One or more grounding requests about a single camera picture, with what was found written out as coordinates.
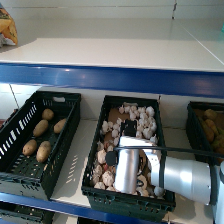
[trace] potato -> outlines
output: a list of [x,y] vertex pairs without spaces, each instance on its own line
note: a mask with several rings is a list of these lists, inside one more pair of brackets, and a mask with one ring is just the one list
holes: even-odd
[[42,119],[50,121],[54,117],[54,112],[50,109],[45,109],[42,113]]
[[64,118],[63,120],[60,120],[55,126],[54,126],[54,133],[59,134],[62,130],[62,128],[64,127],[66,122],[66,118]]
[[33,130],[33,135],[35,137],[41,136],[48,129],[48,121],[41,120]]
[[210,119],[214,121],[216,117],[217,117],[217,112],[212,109],[208,109],[204,112],[204,120]]
[[40,144],[37,151],[36,159],[39,163],[46,161],[51,152],[51,144],[49,141],[44,141]]
[[34,139],[31,139],[24,145],[23,154],[24,156],[32,155],[37,149],[37,142]]

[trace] metal cylinder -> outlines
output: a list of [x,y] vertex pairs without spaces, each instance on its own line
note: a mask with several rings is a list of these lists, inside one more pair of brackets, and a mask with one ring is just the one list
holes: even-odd
[[136,192],[139,151],[122,149],[119,151],[119,161],[116,169],[114,187],[127,194]]
[[164,188],[193,201],[209,204],[211,194],[209,165],[198,161],[167,157]]

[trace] crate handle hole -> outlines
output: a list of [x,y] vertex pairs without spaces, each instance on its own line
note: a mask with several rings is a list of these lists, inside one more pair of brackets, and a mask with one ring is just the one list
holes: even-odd
[[64,103],[65,102],[65,98],[64,97],[53,97],[53,101]]

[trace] black plastic crate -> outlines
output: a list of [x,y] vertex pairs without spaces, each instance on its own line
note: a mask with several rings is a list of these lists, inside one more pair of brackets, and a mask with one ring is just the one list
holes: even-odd
[[0,202],[0,217],[7,222],[17,224],[51,224],[53,216],[54,212]]
[[102,127],[103,121],[108,120],[108,115],[111,108],[119,107],[124,102],[137,103],[139,107],[152,106],[154,108],[154,118],[157,123],[156,135],[159,138],[158,146],[165,147],[159,105],[157,100],[105,96],[91,151],[89,153],[88,163],[83,176],[82,193],[83,195],[86,195],[88,197],[91,208],[95,210],[150,220],[153,222],[160,222],[165,214],[168,211],[173,211],[176,206],[175,194],[173,192],[166,191],[164,200],[161,200],[149,197],[141,197],[138,195],[100,190],[90,186],[90,177],[93,173],[93,163],[95,154],[97,152],[97,142],[101,138],[100,129]]
[[112,223],[78,217],[77,224],[112,224]]
[[[195,113],[195,109],[207,110],[212,109],[218,112],[224,112],[224,104],[221,103],[208,103],[208,102],[190,102],[188,104],[188,118],[186,125],[186,132],[193,149],[213,152],[211,145],[206,139],[205,133],[200,125],[200,122]],[[219,165],[216,158],[195,155],[195,159],[200,162],[206,162],[211,165]]]
[[[0,192],[44,200],[51,197],[80,121],[80,101],[80,94],[37,91],[11,118],[0,131]],[[26,157],[22,149],[33,138],[33,129],[46,108],[55,116],[48,130],[35,140],[37,146],[50,141],[51,154],[38,163],[36,153]],[[63,130],[55,134],[54,125],[63,118],[67,118]]]

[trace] blue shelf edge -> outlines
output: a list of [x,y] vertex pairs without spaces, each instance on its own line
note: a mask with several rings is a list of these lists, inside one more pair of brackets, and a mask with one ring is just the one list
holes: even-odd
[[135,223],[135,224],[158,224],[151,221],[140,220],[136,218],[131,218],[122,215],[116,215],[112,213],[105,213],[101,211],[96,211],[91,208],[81,207],[77,205],[71,205],[56,201],[44,201],[35,198],[29,198],[19,195],[11,195],[6,193],[0,193],[0,201],[8,202],[13,204],[19,204],[34,208],[39,208],[43,210],[68,214],[68,215],[75,215],[79,217],[104,221],[104,222],[111,222],[116,224],[124,224],[124,223]]
[[0,63],[0,83],[224,98],[224,72]]

